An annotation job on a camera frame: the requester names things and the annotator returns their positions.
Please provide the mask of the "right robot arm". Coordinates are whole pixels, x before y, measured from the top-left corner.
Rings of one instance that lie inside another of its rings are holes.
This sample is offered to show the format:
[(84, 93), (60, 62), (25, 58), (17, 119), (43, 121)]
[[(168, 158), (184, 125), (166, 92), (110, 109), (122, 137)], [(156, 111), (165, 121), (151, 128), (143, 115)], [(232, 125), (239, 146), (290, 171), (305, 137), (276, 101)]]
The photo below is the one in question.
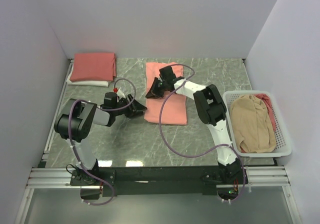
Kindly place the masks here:
[[(216, 150), (217, 163), (220, 170), (219, 177), (222, 182), (230, 184), (237, 178), (238, 173), (244, 171), (244, 165), (232, 146), (232, 141), (227, 130), (227, 106), (214, 84), (204, 86), (190, 81), (195, 75), (193, 68), (185, 64), (183, 65), (191, 70), (191, 75), (185, 78), (183, 76), (177, 77), (174, 74), (174, 66), (174, 64), (169, 64), (159, 69), (159, 77), (154, 79), (150, 90), (145, 95), (147, 99), (164, 99), (158, 117), (161, 138), (170, 151), (183, 158), (200, 158)], [(163, 110), (169, 98), (177, 94), (194, 101), (199, 119), (209, 129), (214, 147), (204, 153), (196, 155), (179, 153), (170, 146), (164, 136), (162, 129)]]

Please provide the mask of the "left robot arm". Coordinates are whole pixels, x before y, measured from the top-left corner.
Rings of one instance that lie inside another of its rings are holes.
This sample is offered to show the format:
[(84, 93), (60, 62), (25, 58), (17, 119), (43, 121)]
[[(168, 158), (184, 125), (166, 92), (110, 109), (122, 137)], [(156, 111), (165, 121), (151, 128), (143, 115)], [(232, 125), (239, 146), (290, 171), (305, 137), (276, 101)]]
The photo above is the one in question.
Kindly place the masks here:
[(98, 160), (85, 141), (93, 124), (111, 127), (118, 116), (132, 119), (142, 116), (147, 110), (133, 95), (123, 95), (119, 91), (105, 93), (102, 105), (69, 99), (55, 120), (54, 131), (72, 149), (78, 161), (76, 175), (82, 175), (88, 185), (94, 185), (100, 179)]

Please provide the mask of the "salmon pink t-shirt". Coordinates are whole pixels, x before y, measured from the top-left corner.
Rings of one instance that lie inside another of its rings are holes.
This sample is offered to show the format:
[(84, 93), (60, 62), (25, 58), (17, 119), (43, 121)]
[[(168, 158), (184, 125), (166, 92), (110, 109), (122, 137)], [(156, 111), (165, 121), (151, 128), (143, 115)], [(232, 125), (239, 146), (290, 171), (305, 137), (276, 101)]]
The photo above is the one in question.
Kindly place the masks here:
[[(167, 63), (147, 62), (146, 63), (146, 91), (148, 92), (154, 78), (160, 76), (159, 69), (168, 66)], [(146, 99), (145, 105), (147, 107), (144, 113), (144, 119), (149, 123), (158, 123), (160, 110), (164, 99)], [(165, 103), (161, 123), (165, 125), (186, 125), (187, 111), (186, 111), (186, 97), (180, 94), (173, 94)]]

